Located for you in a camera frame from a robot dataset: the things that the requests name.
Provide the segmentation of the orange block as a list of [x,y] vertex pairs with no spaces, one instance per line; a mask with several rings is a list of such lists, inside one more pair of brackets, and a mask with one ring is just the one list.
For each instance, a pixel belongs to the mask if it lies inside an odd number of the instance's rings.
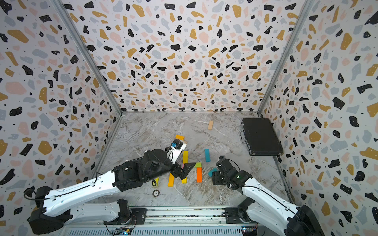
[[196,168],[196,181],[198,183],[202,182],[202,168],[201,167]]

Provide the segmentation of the teal block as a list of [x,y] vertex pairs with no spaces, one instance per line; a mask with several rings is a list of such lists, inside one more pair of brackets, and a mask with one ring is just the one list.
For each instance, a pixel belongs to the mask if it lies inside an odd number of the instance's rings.
[[204,153],[205,153],[205,161],[211,162],[210,151],[208,149],[205,149]]
[[212,177],[214,172],[218,172],[218,169],[217,169],[217,168],[214,168],[214,169],[212,169],[211,171],[209,171],[208,176],[209,176],[209,177]]

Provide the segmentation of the orange-yellow small block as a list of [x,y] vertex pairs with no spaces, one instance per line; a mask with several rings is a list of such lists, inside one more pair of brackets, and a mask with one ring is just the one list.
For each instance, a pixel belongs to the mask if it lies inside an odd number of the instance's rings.
[[175,138],[176,138],[176,139],[179,139],[179,140],[184,140],[184,139],[185,139],[185,137],[184,137],[184,136],[181,136],[181,135],[176,135]]

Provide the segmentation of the tan block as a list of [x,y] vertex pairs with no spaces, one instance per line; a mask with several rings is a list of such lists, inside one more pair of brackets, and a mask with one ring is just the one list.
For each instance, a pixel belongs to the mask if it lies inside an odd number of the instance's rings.
[[212,130],[213,124],[214,124],[213,121],[209,121],[208,130]]

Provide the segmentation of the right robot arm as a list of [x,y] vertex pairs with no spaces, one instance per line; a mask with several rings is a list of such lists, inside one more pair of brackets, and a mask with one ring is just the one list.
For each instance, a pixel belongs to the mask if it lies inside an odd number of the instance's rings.
[[279,236],[323,236],[314,212],[306,205],[297,206],[277,196],[248,172],[234,167],[224,155],[216,163],[213,185],[224,185],[246,196],[238,206],[238,216],[246,223],[263,224]]

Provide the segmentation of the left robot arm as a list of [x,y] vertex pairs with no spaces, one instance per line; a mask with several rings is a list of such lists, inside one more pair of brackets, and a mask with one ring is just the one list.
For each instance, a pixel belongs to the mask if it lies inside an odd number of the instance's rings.
[[55,232],[76,220],[102,221],[106,226],[136,224],[137,217],[126,200],[117,200],[110,209],[98,207],[93,211],[86,210],[83,204],[105,195],[141,187],[167,173],[185,179],[195,163],[178,164],[176,159],[180,153],[175,149],[148,150],[142,157],[126,161],[111,171],[80,184],[58,190],[48,186],[40,187],[34,198],[37,209],[27,221],[36,235]]

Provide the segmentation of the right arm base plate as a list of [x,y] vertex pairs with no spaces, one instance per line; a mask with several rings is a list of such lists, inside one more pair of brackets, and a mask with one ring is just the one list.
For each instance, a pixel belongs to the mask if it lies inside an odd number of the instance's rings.
[[257,221],[251,220],[245,211],[237,207],[226,207],[222,213],[222,216],[225,217],[227,224],[256,224]]

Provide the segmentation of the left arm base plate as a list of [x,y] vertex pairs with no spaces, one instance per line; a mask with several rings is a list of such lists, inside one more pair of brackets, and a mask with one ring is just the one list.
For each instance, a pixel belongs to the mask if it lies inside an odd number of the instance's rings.
[[118,226],[143,225],[145,222],[146,213],[146,208],[120,210],[115,219],[104,221],[103,224]]

